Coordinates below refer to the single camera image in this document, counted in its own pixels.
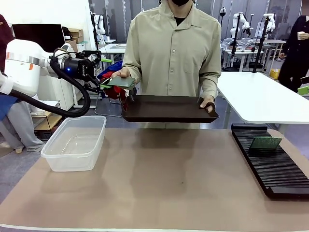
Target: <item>man's left hand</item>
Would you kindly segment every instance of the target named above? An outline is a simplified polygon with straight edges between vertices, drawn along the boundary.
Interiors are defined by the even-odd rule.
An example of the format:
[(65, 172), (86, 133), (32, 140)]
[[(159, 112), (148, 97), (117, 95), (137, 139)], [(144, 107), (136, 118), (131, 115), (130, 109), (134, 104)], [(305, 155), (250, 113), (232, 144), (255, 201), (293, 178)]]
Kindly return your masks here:
[(308, 40), (309, 39), (309, 34), (308, 33), (303, 33), (299, 35), (300, 40)]
[[(214, 97), (211, 96), (211, 95), (208, 95), (208, 96), (204, 97), (204, 101), (202, 102), (202, 104), (201, 104), (200, 107), (201, 107), (201, 108), (205, 108), (206, 105), (207, 105), (208, 103), (210, 103), (210, 102), (214, 103)], [(208, 107), (207, 107), (207, 111), (208, 111), (208, 113), (211, 113), (211, 112), (213, 111), (213, 107), (212, 107), (211, 105), (208, 106)]]

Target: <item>brown table surface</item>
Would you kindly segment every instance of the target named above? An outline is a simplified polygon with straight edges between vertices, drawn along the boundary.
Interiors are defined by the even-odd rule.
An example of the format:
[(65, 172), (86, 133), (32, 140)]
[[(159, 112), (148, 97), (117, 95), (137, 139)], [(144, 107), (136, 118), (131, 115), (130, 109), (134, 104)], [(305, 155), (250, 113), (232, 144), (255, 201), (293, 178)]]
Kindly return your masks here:
[[(309, 176), (307, 159), (286, 139), (281, 146)], [(309, 202), (267, 198), (228, 130), (106, 129), (92, 171), (54, 173), (39, 159), (0, 205), (0, 224), (301, 231), (309, 230)]]

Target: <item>shirt collar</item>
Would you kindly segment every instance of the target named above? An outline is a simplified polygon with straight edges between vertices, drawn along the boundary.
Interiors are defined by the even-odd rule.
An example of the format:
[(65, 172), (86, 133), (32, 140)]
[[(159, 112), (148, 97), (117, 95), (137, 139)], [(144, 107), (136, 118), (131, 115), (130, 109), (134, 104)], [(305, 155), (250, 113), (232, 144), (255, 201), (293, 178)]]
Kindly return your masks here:
[[(169, 18), (174, 18), (174, 14), (170, 10), (167, 0), (162, 0), (161, 5), (159, 6), (159, 14)], [(195, 26), (199, 28), (202, 27), (199, 21), (198, 9), (196, 9), (193, 4), (188, 17), (184, 20), (182, 24), (179, 25), (179, 27), (181, 28), (178, 29), (187, 29), (190, 26)]]

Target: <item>red cloth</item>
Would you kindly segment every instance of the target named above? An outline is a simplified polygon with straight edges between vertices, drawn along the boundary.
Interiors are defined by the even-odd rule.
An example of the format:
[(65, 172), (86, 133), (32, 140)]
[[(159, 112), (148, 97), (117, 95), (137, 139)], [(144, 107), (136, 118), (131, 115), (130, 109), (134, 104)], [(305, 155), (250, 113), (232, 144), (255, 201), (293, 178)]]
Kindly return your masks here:
[[(103, 74), (102, 79), (101, 79), (101, 83), (104, 82), (106, 79), (110, 79), (113, 73), (114, 72), (107, 72), (107, 73)], [(124, 91), (124, 89), (122, 89), (118, 86), (113, 86), (112, 88), (105, 88), (104, 92), (111, 99), (114, 99), (114, 100), (119, 99), (119, 95), (120, 95), (121, 101), (126, 100), (126, 92)]]
[(5, 55), (7, 44), (14, 39), (12, 31), (5, 21), (4, 17), (0, 15), (0, 71), (4, 72)]

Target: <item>gray pants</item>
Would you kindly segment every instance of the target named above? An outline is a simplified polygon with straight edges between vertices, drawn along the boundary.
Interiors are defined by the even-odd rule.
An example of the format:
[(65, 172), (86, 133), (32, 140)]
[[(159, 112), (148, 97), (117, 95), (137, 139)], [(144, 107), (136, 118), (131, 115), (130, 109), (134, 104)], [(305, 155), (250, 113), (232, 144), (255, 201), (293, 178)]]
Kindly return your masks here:
[(12, 105), (0, 121), (0, 133), (13, 149), (26, 147), (29, 152), (38, 152), (44, 146), (34, 134), (29, 106), (24, 101)]

